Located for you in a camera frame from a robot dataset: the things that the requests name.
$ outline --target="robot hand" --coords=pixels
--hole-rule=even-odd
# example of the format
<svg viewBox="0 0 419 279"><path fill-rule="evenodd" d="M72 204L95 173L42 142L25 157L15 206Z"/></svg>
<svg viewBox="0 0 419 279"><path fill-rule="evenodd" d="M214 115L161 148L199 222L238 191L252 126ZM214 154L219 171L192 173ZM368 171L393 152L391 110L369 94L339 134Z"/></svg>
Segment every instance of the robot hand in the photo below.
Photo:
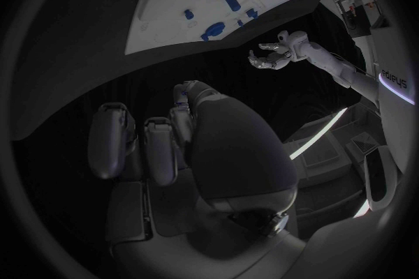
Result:
<svg viewBox="0 0 419 279"><path fill-rule="evenodd" d="M270 68L272 70L279 70L290 62L290 50L281 43L263 43L259 44L259 48L262 50L272 50L274 52L269 54L267 57L258 58L253 53L253 50L250 50L248 59L250 64L255 68Z"/></svg>

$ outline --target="light strip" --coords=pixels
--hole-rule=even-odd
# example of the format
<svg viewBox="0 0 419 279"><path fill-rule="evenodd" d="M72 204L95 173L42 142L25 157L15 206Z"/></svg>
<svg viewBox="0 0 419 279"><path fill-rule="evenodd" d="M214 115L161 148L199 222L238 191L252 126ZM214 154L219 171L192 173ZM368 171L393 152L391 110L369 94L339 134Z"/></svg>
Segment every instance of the light strip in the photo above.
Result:
<svg viewBox="0 0 419 279"><path fill-rule="evenodd" d="M337 115L330 120L330 122L326 125L326 127L324 127L322 130L320 130L316 135L314 135L306 144L304 144L301 148L299 148L296 152L292 153L290 155L291 160L294 160L295 158L297 158L299 155L301 155L301 153L303 153L304 151L306 151L309 147L311 147L314 143L317 142L317 140L322 137L329 129L331 129L331 127L336 123L337 120L339 120L339 118L344 114L344 112L347 110L348 108L344 108L343 110L341 110L339 113L337 113Z"/></svg>
<svg viewBox="0 0 419 279"><path fill-rule="evenodd" d="M357 218L359 216L365 215L368 212L368 210L369 210L369 203L368 203L368 200L366 200L364 204L362 205L362 207L360 208L360 210L355 214L353 218Z"/></svg>
<svg viewBox="0 0 419 279"><path fill-rule="evenodd" d="M399 96L400 98L407 101L408 103L411 103L412 105L415 105L415 102L413 100L411 100L411 99L407 98L406 96L400 94L399 92L394 90L390 85L386 84L384 82L383 78L381 78L381 73L378 75L378 78L380 79L380 83L382 83L385 87L387 87L389 90L391 90L396 96Z"/></svg>

